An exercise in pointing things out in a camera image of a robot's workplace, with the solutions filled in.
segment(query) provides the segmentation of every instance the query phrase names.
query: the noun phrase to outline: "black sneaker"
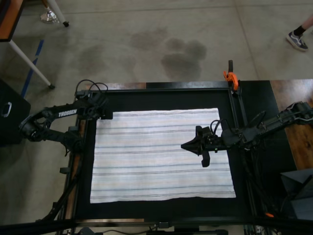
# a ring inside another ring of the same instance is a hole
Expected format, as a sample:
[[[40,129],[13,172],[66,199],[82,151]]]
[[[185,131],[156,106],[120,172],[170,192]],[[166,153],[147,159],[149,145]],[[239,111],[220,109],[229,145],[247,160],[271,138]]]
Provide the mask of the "black sneaker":
[[[286,38],[294,48],[300,51],[307,51],[309,49],[305,42],[302,40],[302,34],[300,36],[295,36],[292,31],[286,36]]]

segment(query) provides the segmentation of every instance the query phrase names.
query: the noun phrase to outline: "white table leg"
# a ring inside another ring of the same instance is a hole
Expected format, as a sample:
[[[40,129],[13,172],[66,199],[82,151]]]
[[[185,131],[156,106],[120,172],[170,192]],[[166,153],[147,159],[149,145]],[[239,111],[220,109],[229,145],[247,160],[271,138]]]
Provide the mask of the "white table leg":
[[[51,8],[53,9],[54,13],[56,14],[59,21],[61,23],[63,23],[65,27],[68,27],[69,26],[68,21],[65,20],[58,4],[56,3],[56,1],[55,0],[47,0],[47,1],[48,1],[49,5],[51,6]]]
[[[39,69],[30,61],[30,59],[22,52],[22,50],[15,44],[13,40],[9,42],[13,50],[31,67],[32,70],[49,86],[50,89],[54,89],[54,86],[48,79],[39,71]]]

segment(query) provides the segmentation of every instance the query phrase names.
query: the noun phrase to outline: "towel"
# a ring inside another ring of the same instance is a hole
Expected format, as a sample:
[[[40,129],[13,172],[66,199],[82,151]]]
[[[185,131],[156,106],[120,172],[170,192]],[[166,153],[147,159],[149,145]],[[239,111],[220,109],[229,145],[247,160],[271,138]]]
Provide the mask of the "towel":
[[[98,120],[90,203],[236,197],[226,151],[210,152],[203,168],[202,156],[180,147],[197,125],[216,119],[214,108],[115,112],[113,120]]]

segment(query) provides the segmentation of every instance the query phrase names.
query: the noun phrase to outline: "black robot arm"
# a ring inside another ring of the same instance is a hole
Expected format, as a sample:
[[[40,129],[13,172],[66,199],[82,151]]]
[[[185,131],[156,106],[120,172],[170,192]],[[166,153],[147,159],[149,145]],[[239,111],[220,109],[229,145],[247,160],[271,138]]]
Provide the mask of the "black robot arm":
[[[202,155],[202,166],[208,167],[210,165],[209,151],[217,152],[219,150],[228,150],[235,146],[250,149],[257,146],[266,136],[284,129],[289,125],[313,123],[313,109],[307,102],[294,103],[275,117],[263,121],[265,113],[266,112],[259,113],[250,124],[242,129],[230,128],[225,119],[213,121],[217,121],[214,130],[212,129],[213,123],[210,127],[205,128],[196,126],[196,137],[182,144],[181,147],[197,155]],[[257,119],[259,119],[258,123],[252,125]],[[228,129],[222,131],[221,136],[218,137],[215,133],[217,126],[222,121],[227,123]]]
[[[63,144],[66,150],[80,152],[83,140],[77,132],[71,128],[65,133],[54,131],[50,130],[50,126],[55,119],[71,115],[79,115],[81,119],[112,119],[112,113],[107,111],[108,99],[105,94],[98,92],[91,96],[89,91],[78,92],[77,100],[72,104],[45,108],[27,117],[19,125],[20,132],[30,141],[56,141]]]

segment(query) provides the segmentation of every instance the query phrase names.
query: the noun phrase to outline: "floor stain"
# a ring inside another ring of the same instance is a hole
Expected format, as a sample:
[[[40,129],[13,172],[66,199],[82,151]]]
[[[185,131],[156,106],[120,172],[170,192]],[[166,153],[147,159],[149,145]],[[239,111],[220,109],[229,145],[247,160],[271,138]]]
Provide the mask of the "floor stain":
[[[157,28],[154,31],[143,31],[133,34],[130,46],[139,50],[152,50],[160,45],[168,36],[166,28]]]
[[[171,38],[166,42],[168,50],[182,51],[185,48],[185,42],[182,39]]]
[[[203,60],[206,57],[206,47],[198,41],[193,40],[187,43],[185,53],[195,59]]]
[[[166,46],[177,52],[164,55],[161,60],[166,75],[172,81],[198,80],[202,71],[200,60],[206,57],[206,47],[196,40],[185,43],[175,38],[168,40]]]
[[[134,69],[136,66],[136,58],[134,56],[120,57],[119,63],[124,68],[125,72],[132,78],[132,81],[136,81]]]
[[[165,55],[161,63],[171,80],[193,81],[200,78],[201,68],[198,61],[184,53]]]
[[[75,68],[79,68],[79,72],[87,77],[103,72],[106,68],[106,64],[101,57],[103,49],[102,45],[94,45],[84,49],[79,54],[79,65],[75,65]]]

